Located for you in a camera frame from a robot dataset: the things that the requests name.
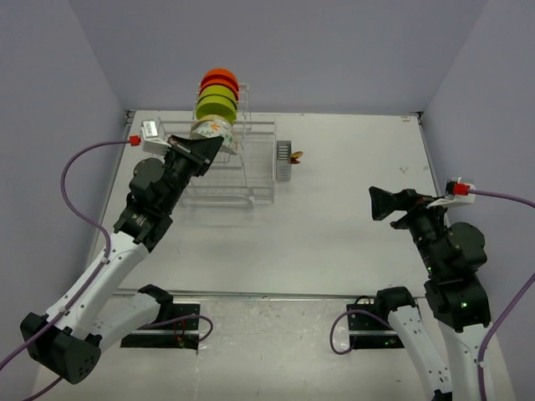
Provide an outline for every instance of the white wall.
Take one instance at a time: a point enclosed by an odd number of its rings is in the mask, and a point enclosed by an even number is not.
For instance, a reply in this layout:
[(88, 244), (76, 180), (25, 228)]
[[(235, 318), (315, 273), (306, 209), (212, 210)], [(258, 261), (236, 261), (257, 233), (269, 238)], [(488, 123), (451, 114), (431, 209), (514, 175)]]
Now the white wall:
[(487, 0), (70, 2), (130, 109), (189, 109), (223, 66), (254, 111), (403, 114), (429, 103)]
[[(93, 231), (59, 192), (77, 150), (122, 135), (123, 111), (66, 1), (2, 1), (0, 11), (0, 358), (22, 342), (18, 325), (42, 313), (84, 267)], [(118, 150), (73, 168), (68, 190), (97, 216)], [(38, 365), (27, 353), (0, 373), (0, 399), (20, 400)]]
[[(490, 0), (424, 114), (440, 182), (476, 179), (484, 190), (535, 199), (535, 2)], [(480, 227), (489, 262), (479, 277), (497, 317), (535, 272), (535, 212), (499, 200), (452, 213)], [(533, 288), (498, 332), (519, 401), (533, 399)]]

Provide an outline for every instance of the orange plate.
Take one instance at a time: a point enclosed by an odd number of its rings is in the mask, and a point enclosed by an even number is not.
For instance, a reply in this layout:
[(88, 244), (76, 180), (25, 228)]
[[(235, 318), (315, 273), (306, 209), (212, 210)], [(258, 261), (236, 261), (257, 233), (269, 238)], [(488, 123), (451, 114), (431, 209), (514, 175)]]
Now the orange plate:
[(212, 85), (221, 85), (221, 86), (224, 86), (225, 88), (230, 89), (232, 91), (232, 94), (236, 98), (236, 100), (239, 100), (236, 88), (234, 88), (234, 86), (232, 86), (232, 84), (228, 82), (226, 79), (214, 78), (214, 79), (209, 79), (206, 82), (201, 82), (201, 90), (199, 91), (199, 94), (201, 94), (204, 89)]
[(212, 79), (226, 79), (232, 87), (238, 91), (240, 90), (240, 84), (236, 78), (236, 75), (231, 73), (228, 69), (211, 69), (208, 71), (201, 81), (201, 86), (206, 82)]

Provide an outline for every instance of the yellow-green plate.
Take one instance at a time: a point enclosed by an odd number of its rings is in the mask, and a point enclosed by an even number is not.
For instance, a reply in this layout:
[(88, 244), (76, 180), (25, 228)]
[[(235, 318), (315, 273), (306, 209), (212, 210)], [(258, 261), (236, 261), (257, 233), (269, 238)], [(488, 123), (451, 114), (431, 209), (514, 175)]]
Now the yellow-green plate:
[(233, 124), (236, 121), (236, 110), (231, 100), (225, 96), (213, 94), (199, 100), (195, 116), (201, 119), (206, 115), (215, 114)]

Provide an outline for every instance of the red connector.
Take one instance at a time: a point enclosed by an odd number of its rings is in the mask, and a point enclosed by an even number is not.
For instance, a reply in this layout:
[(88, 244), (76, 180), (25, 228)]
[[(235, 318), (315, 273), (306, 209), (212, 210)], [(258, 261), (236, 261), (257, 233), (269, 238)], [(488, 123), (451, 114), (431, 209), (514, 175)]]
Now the red connector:
[(462, 195), (467, 196), (469, 194), (470, 186), (467, 184), (462, 184), (460, 182), (457, 182), (453, 185), (453, 195)]
[(139, 135), (129, 136), (128, 141), (132, 146), (141, 145), (141, 137)]

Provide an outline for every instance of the dish rack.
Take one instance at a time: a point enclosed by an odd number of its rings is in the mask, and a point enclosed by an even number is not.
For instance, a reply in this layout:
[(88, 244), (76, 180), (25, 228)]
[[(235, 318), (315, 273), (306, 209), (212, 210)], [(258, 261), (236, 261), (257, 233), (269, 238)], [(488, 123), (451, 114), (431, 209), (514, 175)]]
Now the dish rack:
[[(271, 204), (275, 198), (275, 121), (259, 120), (249, 111), (249, 87), (240, 84), (237, 120), (237, 155), (219, 152), (209, 171), (194, 177), (184, 190), (181, 206), (243, 207)], [(196, 121), (196, 102), (190, 121), (156, 121), (158, 133), (189, 138)]]

